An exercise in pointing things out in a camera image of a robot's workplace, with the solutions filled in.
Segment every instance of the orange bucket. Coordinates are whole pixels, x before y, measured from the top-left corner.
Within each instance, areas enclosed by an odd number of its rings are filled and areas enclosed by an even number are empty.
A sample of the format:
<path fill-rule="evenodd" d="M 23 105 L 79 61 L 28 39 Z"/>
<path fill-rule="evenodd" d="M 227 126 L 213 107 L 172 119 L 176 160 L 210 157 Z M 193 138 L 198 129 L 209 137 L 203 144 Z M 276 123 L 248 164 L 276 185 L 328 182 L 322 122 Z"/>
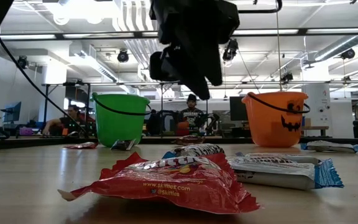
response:
<path fill-rule="evenodd" d="M 248 93 L 242 99 L 247 107 L 252 140 L 263 147 L 291 147 L 301 138 L 306 93 Z"/>

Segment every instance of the wooden table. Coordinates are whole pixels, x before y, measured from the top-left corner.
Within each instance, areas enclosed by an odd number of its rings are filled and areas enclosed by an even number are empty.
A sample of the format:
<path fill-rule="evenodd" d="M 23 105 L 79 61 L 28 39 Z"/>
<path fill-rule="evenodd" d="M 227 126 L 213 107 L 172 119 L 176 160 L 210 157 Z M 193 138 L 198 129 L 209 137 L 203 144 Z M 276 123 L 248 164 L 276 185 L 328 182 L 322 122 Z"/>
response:
<path fill-rule="evenodd" d="M 67 150 L 61 146 L 0 150 L 0 223 L 351 223 L 358 224 L 358 154 L 300 152 L 255 145 L 221 145 L 236 152 L 305 153 L 333 158 L 344 189 L 300 191 L 245 185 L 265 209 L 240 215 L 214 215 L 166 203 L 100 197 L 87 194 L 66 202 L 57 189 L 73 190 L 99 177 L 102 168 L 131 152 Z M 160 159 L 173 145 L 134 148 L 145 159 Z"/>

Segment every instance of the white pillar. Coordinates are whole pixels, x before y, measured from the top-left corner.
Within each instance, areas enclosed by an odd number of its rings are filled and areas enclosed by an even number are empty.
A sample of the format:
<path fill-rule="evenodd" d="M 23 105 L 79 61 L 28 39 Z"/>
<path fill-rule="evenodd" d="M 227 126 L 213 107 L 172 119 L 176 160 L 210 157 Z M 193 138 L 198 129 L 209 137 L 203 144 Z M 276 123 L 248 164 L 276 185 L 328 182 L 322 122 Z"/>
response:
<path fill-rule="evenodd" d="M 47 66 L 44 66 L 42 69 L 42 76 L 44 79 L 44 83 L 47 84 L 58 84 L 64 83 L 67 79 L 67 67 L 61 62 L 50 59 Z M 54 89 L 54 86 L 49 87 L 49 98 L 56 103 L 60 108 L 63 109 L 64 99 L 66 96 L 66 87 L 58 86 Z M 42 99 L 40 102 L 40 111 L 39 111 L 39 121 L 44 121 L 44 106 L 45 101 Z M 51 103 L 48 103 L 47 106 L 47 121 L 50 119 L 61 118 L 63 116 L 62 112 L 60 112 L 56 107 L 54 107 Z"/>

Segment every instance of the red candy wrapper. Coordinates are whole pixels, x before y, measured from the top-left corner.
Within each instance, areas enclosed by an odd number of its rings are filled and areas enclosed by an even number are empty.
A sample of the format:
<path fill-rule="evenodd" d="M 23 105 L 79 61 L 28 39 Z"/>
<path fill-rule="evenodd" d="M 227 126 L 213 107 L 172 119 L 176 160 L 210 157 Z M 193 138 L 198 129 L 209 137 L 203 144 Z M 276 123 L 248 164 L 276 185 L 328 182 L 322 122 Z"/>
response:
<path fill-rule="evenodd" d="M 95 149 L 98 146 L 98 142 L 85 142 L 72 146 L 65 146 L 66 149 Z"/>
<path fill-rule="evenodd" d="M 135 152 L 99 180 L 72 192 L 58 190 L 67 201 L 93 192 L 128 199 L 168 200 L 175 205 L 217 214 L 251 212 L 256 198 L 237 183 L 224 154 L 181 156 L 146 161 Z"/>

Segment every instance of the fluorescent light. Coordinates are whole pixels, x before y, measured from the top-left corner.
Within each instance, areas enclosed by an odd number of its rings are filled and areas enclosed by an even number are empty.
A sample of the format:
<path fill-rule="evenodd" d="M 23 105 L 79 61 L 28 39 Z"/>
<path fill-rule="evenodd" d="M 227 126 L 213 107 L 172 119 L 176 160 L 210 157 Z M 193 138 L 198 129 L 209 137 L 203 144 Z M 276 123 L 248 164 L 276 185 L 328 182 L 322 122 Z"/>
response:
<path fill-rule="evenodd" d="M 28 35 L 3 35 L 0 34 L 2 40 L 53 40 L 56 39 L 54 34 L 28 34 Z"/>
<path fill-rule="evenodd" d="M 122 38 L 126 38 L 126 37 L 133 37 L 134 33 L 133 32 L 115 32 L 115 33 L 107 33 L 107 34 L 63 34 L 64 38 L 66 39 L 80 39 L 80 38 L 87 38 L 87 39 L 92 39 L 92 38 L 109 38 L 109 37 L 122 37 Z"/>
<path fill-rule="evenodd" d="M 279 29 L 279 34 L 296 34 L 298 29 Z M 267 35 L 267 34 L 277 34 L 276 29 L 269 30 L 235 30 L 233 35 Z"/>
<path fill-rule="evenodd" d="M 142 35 L 144 37 L 156 37 L 158 35 L 158 32 L 143 32 Z"/>
<path fill-rule="evenodd" d="M 358 33 L 358 28 L 308 29 L 307 34 L 340 34 L 346 32 Z"/>

